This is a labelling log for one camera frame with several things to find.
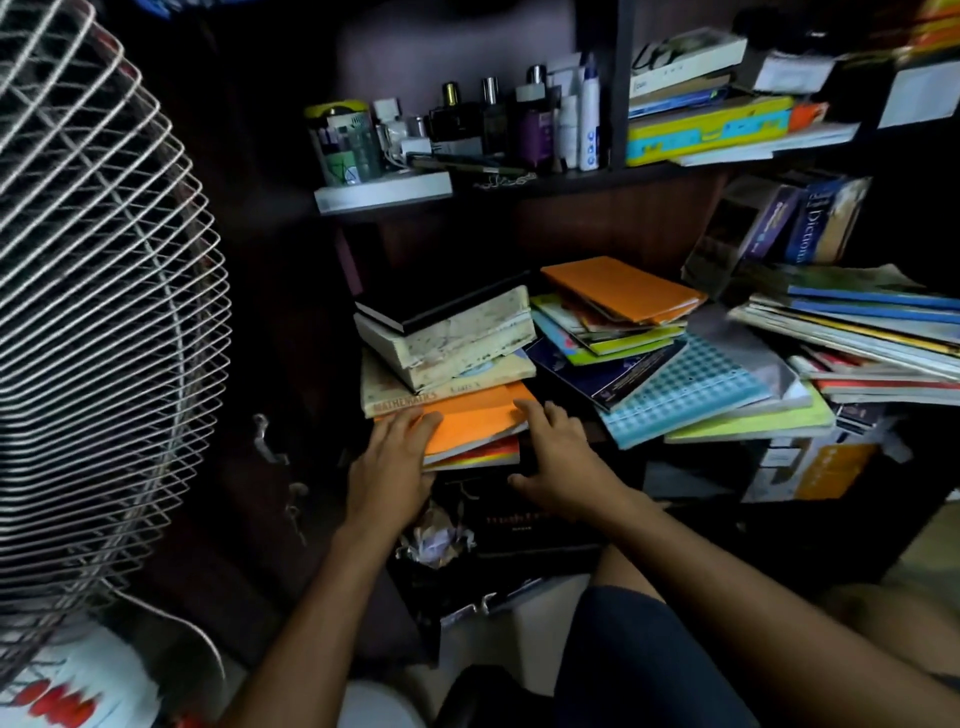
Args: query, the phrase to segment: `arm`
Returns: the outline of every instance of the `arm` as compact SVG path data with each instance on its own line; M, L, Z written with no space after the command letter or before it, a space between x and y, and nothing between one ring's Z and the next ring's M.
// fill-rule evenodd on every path
M791 722L956 726L960 696L882 652L625 486L583 427L548 402L527 412L540 472L511 483L540 505L602 530L731 655Z
M333 728L340 715L360 618L376 576L433 483L423 452L443 418L406 410L373 427L350 466L347 519L300 605L220 728Z

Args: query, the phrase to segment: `fan grille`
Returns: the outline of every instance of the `fan grille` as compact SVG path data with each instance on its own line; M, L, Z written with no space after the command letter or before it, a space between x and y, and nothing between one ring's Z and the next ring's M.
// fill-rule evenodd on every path
M8 690L41 645L108 605L150 553L224 389L219 238L140 80L84 0L0 0Z

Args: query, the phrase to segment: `blue checkered notebook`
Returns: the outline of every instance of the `blue checkered notebook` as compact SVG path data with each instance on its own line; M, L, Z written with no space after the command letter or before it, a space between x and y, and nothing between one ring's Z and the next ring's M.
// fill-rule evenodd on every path
M597 409L620 449L764 400L770 390L699 336L612 413Z

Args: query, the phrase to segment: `hand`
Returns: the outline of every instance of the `hand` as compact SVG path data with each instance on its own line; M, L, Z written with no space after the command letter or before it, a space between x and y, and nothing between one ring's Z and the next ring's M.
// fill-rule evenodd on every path
M530 423L540 472L533 477L513 474L510 484L538 506L571 521L590 521L626 490L616 474L587 442L576 417L549 401L544 407L516 400Z
M423 453L444 416L431 412L416 425L413 407L373 426L367 451L350 465L345 526L376 534L391 546L430 495L434 473L423 472Z

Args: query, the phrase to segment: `person's left hand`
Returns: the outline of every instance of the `person's left hand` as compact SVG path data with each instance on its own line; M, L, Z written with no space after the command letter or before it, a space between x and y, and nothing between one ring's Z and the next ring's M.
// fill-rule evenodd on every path
M423 453L444 416L406 409L373 426L367 451L350 466L347 523L389 540L391 546L430 495L434 473L424 473Z

